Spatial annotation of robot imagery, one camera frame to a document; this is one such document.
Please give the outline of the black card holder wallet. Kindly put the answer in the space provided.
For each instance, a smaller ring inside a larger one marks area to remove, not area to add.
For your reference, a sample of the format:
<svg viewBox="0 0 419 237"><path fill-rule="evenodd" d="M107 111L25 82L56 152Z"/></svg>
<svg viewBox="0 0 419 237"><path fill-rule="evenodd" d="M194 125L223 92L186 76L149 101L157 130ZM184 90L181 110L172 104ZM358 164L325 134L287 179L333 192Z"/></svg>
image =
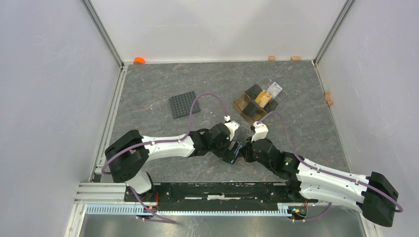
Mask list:
<svg viewBox="0 0 419 237"><path fill-rule="evenodd" d="M224 161L229 164L234 164L243 146L239 141L232 141L224 153Z"/></svg>

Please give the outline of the amber and black organizer box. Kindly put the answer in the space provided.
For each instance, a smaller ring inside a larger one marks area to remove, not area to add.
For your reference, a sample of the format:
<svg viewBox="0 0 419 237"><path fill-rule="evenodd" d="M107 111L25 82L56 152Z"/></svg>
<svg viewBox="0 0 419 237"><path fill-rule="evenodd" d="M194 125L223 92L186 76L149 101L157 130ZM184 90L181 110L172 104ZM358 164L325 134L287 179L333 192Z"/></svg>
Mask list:
<svg viewBox="0 0 419 237"><path fill-rule="evenodd" d="M261 108L254 100L262 91L262 88L254 84L236 99L233 100L234 110L249 124L261 120L269 112L274 111L278 106L278 102L271 98L269 103Z"/></svg>

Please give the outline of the orange card stack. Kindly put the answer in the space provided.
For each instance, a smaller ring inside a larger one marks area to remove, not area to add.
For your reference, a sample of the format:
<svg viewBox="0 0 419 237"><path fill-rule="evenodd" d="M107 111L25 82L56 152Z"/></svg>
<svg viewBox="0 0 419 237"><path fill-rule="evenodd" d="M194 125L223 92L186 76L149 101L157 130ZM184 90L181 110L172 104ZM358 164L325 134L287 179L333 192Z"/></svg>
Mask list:
<svg viewBox="0 0 419 237"><path fill-rule="evenodd" d="M269 101L271 100L272 95L267 90L262 90L257 97L255 98L255 102L261 107L264 108Z"/></svg>

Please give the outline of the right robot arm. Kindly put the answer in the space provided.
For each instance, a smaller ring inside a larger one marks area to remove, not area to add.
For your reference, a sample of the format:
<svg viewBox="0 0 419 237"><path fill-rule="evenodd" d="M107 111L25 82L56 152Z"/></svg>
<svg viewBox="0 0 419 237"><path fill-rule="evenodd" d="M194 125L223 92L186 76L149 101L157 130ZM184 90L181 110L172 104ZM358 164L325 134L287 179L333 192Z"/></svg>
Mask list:
<svg viewBox="0 0 419 237"><path fill-rule="evenodd" d="M356 210L377 225L393 225L399 194L381 173L353 174L319 165L280 151L267 138L248 139L241 154L246 162L256 161L286 180L285 194L291 201L326 201Z"/></svg>

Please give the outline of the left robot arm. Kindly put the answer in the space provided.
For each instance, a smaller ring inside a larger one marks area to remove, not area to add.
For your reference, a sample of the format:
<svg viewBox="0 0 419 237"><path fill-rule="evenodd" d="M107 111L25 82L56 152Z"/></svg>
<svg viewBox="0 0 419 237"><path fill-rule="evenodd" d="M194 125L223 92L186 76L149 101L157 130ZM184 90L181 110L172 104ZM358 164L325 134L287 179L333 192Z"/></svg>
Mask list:
<svg viewBox="0 0 419 237"><path fill-rule="evenodd" d="M143 201L155 196L155 187L142 166L152 160L173 157L202 157L212 153L233 164L242 145L233 140L240 125L231 120L173 137L149 137L131 130L105 151L103 174L110 174L115 183L126 183Z"/></svg>

